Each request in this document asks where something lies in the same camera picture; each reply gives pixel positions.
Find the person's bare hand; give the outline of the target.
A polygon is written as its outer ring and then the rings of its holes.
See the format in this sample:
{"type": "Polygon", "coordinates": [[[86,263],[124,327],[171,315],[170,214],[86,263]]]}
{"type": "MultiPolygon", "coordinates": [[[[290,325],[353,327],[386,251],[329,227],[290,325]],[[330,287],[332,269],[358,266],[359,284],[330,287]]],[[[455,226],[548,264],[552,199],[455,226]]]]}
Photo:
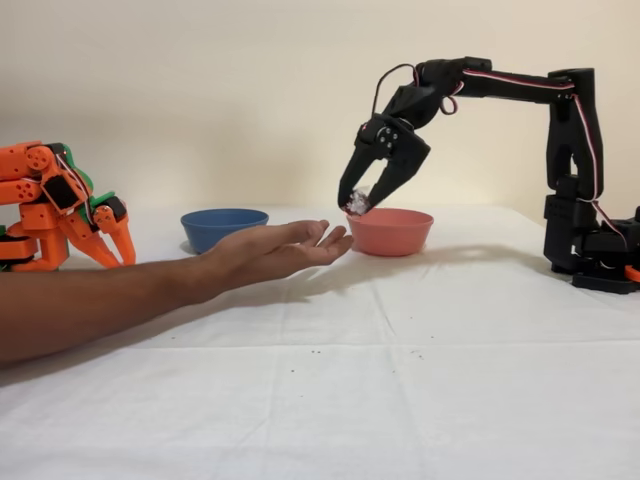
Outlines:
{"type": "Polygon", "coordinates": [[[346,228],[326,220],[258,226],[231,234],[193,267],[193,300],[203,303],[236,288],[328,266],[351,248],[346,228]]]}

